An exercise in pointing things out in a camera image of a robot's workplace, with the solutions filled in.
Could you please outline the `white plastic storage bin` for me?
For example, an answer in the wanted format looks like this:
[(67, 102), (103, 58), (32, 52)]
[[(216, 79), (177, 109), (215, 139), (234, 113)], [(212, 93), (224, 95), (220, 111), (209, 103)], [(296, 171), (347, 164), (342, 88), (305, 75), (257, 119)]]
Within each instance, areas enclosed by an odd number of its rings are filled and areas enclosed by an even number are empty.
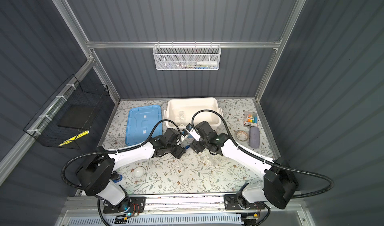
[[(167, 109), (164, 110), (163, 119), (173, 121), (177, 124), (180, 130), (183, 130), (188, 124), (191, 123), (193, 115), (200, 110), (212, 110), (223, 116), (223, 110), (219, 107), (217, 99), (209, 97), (170, 100), (168, 102)], [(185, 112), (185, 122), (180, 122), (179, 111)], [(199, 113), (194, 118), (194, 125), (197, 125), (202, 121), (207, 121), (214, 130), (222, 124), (221, 118), (210, 112)]]

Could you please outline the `clear test tube rack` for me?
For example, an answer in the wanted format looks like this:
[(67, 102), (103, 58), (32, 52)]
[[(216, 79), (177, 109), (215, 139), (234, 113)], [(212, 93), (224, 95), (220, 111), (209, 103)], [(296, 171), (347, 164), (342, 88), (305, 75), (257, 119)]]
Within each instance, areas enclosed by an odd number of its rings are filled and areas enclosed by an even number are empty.
[(224, 167), (230, 160), (219, 154), (212, 155), (210, 152), (205, 154), (207, 162), (214, 167)]

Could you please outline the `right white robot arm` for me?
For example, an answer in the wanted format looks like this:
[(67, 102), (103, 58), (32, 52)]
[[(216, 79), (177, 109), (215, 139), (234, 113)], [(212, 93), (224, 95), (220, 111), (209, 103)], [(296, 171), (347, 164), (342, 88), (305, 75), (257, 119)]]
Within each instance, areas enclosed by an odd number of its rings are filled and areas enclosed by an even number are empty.
[(188, 124), (186, 130), (192, 135), (194, 143), (197, 143), (198, 146), (212, 151), (213, 154), (219, 154), (240, 163), (263, 180), (264, 195), (261, 195), (260, 189), (248, 183), (240, 189), (239, 202), (241, 204), (255, 203), (265, 199), (278, 209), (286, 208), (299, 186), (293, 172), (279, 168), (289, 166), (286, 160), (281, 157), (273, 160), (237, 145), (233, 141), (233, 137), (225, 133), (217, 134), (206, 121), (195, 127)]

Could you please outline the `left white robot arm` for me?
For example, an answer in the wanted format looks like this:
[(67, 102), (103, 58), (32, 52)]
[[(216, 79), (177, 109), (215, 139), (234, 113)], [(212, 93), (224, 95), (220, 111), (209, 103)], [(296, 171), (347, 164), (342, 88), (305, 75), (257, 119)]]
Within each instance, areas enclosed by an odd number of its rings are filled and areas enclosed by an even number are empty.
[(159, 158), (166, 154), (179, 159), (186, 151), (181, 144), (187, 137), (187, 130), (179, 132), (168, 128), (163, 135), (149, 137), (145, 142), (122, 153), (115, 151), (107, 155), (86, 156), (77, 169), (76, 177), (87, 196), (107, 201), (118, 212), (128, 212), (134, 203), (125, 190), (113, 181), (113, 173), (136, 161)]

